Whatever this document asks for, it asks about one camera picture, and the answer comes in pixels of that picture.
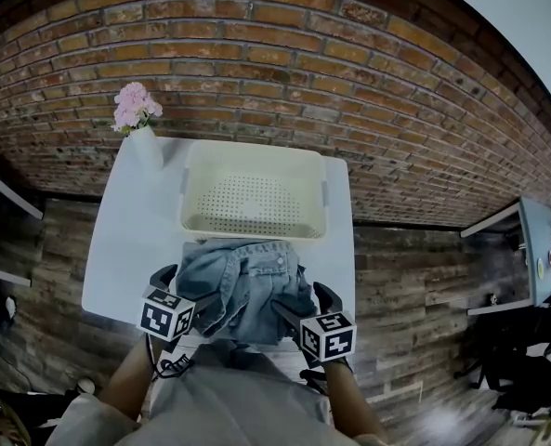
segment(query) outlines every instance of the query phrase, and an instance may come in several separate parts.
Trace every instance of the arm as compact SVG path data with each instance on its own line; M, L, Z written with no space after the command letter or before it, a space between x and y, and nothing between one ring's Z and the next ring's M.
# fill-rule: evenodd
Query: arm
M153 358L159 358L163 346L163 341L151 339ZM98 399L137 421L152 376L153 370L147 356L145 335L143 335L128 352L108 385L101 390Z
M335 428L350 438L373 434L387 441L387 433L362 396L351 370L345 364L334 361L322 366L327 376Z

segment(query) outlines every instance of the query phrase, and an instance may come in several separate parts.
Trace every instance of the red brick wall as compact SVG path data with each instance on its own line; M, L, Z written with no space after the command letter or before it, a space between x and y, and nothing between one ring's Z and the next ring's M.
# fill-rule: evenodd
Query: red brick wall
M37 189L103 192L129 81L162 136L346 159L357 219L551 204L551 98L455 0L0 0L0 154Z

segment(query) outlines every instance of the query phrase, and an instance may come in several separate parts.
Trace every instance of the basket handle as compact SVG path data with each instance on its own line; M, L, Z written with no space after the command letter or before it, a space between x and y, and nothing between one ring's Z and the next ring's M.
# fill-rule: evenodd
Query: basket handle
M180 194L184 195L186 187L189 184L189 168L186 167L182 173L182 181L180 182Z
M322 206L328 206L329 205L329 185L327 184L326 180L323 180L321 182L322 187Z

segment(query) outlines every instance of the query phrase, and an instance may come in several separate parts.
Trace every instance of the gray shirt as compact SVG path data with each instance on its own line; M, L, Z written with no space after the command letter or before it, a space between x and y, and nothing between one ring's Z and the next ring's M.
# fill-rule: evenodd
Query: gray shirt
M81 395L46 446L384 446L372 435L339 433L327 424L326 398L288 380L194 365L178 379L161 381L148 423Z

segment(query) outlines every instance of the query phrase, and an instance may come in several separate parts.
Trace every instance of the white vase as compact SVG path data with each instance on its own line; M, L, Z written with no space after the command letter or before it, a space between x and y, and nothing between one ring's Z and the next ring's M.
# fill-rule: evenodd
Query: white vase
M137 157L146 170L159 172L164 168L162 148L148 125L132 131L129 137L133 139Z

